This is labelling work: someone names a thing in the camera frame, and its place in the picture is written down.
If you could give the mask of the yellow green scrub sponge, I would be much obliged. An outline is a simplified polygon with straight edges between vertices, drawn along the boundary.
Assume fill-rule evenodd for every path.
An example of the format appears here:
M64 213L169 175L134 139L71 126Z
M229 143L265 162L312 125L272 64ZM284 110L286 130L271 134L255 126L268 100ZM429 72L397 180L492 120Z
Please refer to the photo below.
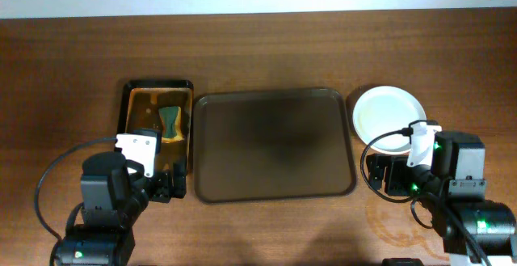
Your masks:
M158 114L162 122L162 142L172 143L184 139L181 132L181 113L182 109L178 106L169 106L158 109Z

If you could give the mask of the pale green plate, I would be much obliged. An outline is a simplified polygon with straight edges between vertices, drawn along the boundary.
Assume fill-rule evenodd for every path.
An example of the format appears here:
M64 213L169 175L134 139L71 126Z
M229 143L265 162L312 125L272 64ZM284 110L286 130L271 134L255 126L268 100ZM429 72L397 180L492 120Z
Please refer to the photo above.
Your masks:
M423 106L412 94L391 86L365 91L355 102L352 112L355 132L365 145L384 133L426 118Z

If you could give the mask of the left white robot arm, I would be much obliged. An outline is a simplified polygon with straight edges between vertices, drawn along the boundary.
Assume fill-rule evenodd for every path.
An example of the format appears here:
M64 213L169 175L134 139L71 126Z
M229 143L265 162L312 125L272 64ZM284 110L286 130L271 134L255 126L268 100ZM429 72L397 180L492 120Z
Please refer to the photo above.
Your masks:
M135 239L133 226L150 203L168 203L187 193L188 154L166 151L152 129L119 133L113 151L82 164L82 202L53 246L51 265L126 265Z

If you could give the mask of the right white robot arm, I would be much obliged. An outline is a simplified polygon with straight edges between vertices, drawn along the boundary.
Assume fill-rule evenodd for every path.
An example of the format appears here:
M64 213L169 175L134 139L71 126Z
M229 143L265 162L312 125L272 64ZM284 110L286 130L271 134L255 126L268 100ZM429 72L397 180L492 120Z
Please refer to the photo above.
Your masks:
M516 216L485 197L485 145L479 136L442 131L423 145L422 161L413 154L363 150L359 169L369 189L390 203L427 209L428 228L443 240L452 265L514 265Z

